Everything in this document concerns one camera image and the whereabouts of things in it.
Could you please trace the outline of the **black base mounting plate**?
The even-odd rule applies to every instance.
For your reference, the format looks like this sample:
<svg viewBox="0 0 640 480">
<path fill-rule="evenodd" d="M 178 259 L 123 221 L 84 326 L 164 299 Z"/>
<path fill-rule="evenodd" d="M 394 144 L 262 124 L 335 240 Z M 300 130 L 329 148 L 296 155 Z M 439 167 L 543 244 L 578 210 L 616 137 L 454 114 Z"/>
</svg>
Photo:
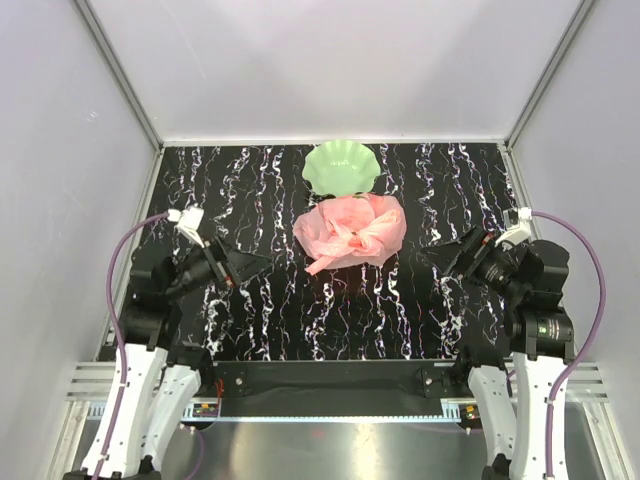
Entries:
<svg viewBox="0 0 640 480">
<path fill-rule="evenodd" d="M 424 398 L 469 398 L 462 375 L 446 360 L 224 361 L 207 372 L 202 392 L 222 381 L 225 398 L 277 388 L 398 391 Z"/>
</svg>

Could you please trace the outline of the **green scalloped bowl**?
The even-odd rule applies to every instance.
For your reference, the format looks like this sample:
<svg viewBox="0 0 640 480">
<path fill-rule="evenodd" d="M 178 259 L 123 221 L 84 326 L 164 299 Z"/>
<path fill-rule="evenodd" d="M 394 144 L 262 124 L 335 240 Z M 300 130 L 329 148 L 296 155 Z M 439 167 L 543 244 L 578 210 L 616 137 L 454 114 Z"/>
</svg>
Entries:
<svg viewBox="0 0 640 480">
<path fill-rule="evenodd" d="M 305 157 L 304 180 L 319 196 L 343 197 L 368 193 L 373 189 L 381 167 L 374 152 L 353 140 L 325 142 Z"/>
</svg>

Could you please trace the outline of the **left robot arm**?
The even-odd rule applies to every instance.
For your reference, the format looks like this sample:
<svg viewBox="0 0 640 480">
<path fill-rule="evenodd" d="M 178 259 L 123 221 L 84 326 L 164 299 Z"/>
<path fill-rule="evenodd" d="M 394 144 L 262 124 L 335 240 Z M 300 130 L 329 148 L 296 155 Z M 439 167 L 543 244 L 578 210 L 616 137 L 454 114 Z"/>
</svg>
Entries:
<svg viewBox="0 0 640 480">
<path fill-rule="evenodd" d="M 158 479 L 171 437 L 192 397 L 208 394 L 216 372 L 204 348 L 175 344 L 180 299 L 206 286 L 221 292 L 269 269 L 269 258 L 220 237 L 186 255 L 136 260 L 119 321 L 115 371 L 95 438 L 66 479 Z"/>
</svg>

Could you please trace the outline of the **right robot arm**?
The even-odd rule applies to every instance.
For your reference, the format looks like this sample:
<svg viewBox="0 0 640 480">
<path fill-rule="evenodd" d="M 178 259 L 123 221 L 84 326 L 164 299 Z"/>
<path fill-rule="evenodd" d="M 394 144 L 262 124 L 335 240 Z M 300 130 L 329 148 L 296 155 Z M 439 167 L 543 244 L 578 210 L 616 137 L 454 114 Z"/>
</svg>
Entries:
<svg viewBox="0 0 640 480">
<path fill-rule="evenodd" d="M 547 240 L 517 248 L 474 227 L 422 252 L 444 276 L 485 287 L 505 303 L 513 365 L 491 345 L 464 345 L 449 371 L 480 413 L 487 447 L 482 478 L 568 478 L 563 373 L 575 358 L 573 324 L 561 306 L 568 251 Z"/>
</svg>

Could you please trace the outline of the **pink plastic bag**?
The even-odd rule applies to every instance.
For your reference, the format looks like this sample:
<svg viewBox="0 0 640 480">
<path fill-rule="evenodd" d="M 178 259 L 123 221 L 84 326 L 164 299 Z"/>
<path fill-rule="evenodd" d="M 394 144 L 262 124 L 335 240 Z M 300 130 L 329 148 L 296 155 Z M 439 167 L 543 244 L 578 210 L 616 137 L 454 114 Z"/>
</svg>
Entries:
<svg viewBox="0 0 640 480">
<path fill-rule="evenodd" d="M 407 231 L 403 207 L 393 196 L 361 193 L 318 203 L 299 216 L 293 233 L 312 259 L 306 272 L 383 265 L 398 253 Z"/>
</svg>

